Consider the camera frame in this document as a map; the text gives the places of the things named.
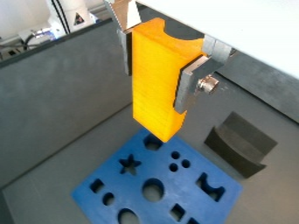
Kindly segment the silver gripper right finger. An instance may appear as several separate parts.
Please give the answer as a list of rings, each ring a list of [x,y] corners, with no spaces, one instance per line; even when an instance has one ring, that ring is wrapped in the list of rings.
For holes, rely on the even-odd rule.
[[[213,74],[226,65],[233,47],[205,35],[202,50],[204,54],[181,71],[174,101],[176,111],[181,114],[188,111],[201,92],[212,94],[216,91],[220,81]]]

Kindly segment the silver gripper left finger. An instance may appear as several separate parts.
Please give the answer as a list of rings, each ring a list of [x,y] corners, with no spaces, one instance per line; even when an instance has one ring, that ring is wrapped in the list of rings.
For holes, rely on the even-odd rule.
[[[137,0],[105,0],[109,13],[117,23],[117,34],[123,48],[125,69],[133,75],[133,30],[142,23]]]

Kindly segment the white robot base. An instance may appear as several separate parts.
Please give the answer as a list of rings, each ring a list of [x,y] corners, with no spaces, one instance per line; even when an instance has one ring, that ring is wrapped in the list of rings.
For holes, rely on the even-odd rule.
[[[94,25],[98,21],[85,0],[46,0],[50,9],[49,23],[55,38],[61,38]]]

